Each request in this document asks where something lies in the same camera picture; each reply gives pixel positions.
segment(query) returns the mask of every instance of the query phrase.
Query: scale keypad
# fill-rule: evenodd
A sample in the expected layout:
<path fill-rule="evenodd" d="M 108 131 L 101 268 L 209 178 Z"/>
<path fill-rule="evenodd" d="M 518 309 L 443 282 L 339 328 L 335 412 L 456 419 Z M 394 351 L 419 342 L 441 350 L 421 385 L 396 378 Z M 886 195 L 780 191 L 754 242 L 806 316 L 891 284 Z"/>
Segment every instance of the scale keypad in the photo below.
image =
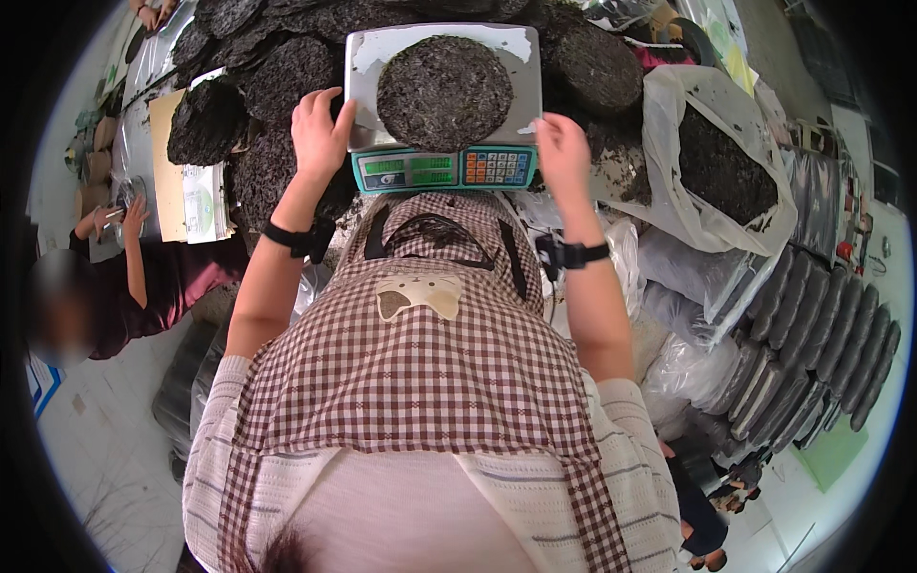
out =
<path fill-rule="evenodd" d="M 466 185 L 523 185 L 532 153 L 526 150 L 466 151 Z"/>

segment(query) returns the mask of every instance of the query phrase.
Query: cat face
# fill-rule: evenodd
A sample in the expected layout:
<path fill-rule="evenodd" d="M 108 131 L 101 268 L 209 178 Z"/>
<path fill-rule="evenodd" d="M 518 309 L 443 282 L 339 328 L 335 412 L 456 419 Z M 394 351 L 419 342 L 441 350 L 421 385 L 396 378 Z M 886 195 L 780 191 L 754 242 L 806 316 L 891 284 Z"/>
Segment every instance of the cat face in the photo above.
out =
<path fill-rule="evenodd" d="M 426 304 L 442 318 L 459 314 L 461 279 L 454 274 L 396 274 L 376 285 L 379 317 L 390 323 L 405 308 Z"/>

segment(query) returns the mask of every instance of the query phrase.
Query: apron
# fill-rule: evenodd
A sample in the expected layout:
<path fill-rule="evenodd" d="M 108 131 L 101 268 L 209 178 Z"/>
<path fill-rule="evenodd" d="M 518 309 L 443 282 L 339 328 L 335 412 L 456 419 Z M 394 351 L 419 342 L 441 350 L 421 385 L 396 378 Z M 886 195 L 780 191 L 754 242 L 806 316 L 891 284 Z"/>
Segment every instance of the apron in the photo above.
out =
<path fill-rule="evenodd" d="M 322 295 L 262 347 L 239 396 L 221 568 L 256 569 L 245 532 L 262 456 L 541 453 L 564 468 L 591 571 L 629 571 L 580 366 L 543 318 L 535 253 L 488 193 L 376 200 Z"/>

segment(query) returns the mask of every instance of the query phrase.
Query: hair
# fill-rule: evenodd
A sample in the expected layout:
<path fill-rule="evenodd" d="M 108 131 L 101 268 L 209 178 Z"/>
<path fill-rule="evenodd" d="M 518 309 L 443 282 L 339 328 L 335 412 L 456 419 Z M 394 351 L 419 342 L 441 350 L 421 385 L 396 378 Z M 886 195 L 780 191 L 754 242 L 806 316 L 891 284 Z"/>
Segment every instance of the hair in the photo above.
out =
<path fill-rule="evenodd" d="M 726 567 L 726 552 L 725 551 L 723 551 L 722 554 L 719 557 L 717 557 L 716 559 L 714 559 L 711 563 L 707 564 L 707 569 L 711 573 L 714 573 L 715 571 L 719 571 L 723 567 Z"/>

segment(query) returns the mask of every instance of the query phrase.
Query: digital scale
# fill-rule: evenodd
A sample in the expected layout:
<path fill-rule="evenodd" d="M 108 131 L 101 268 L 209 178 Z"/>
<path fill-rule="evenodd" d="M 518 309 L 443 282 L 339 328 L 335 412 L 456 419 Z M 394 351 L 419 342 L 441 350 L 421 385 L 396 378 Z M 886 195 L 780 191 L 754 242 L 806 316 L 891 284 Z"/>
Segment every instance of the digital scale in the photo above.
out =
<path fill-rule="evenodd" d="M 513 102 L 506 121 L 478 145 L 458 153 L 407 148 L 389 135 L 376 111 L 385 64 L 431 36 L 473 39 L 494 50 L 509 73 Z M 537 165 L 535 131 L 541 117 L 541 61 L 534 28 L 507 24 L 412 24 L 353 32 L 347 37 L 344 99 L 359 102 L 348 151 L 362 193 L 449 189 L 525 189 Z"/>

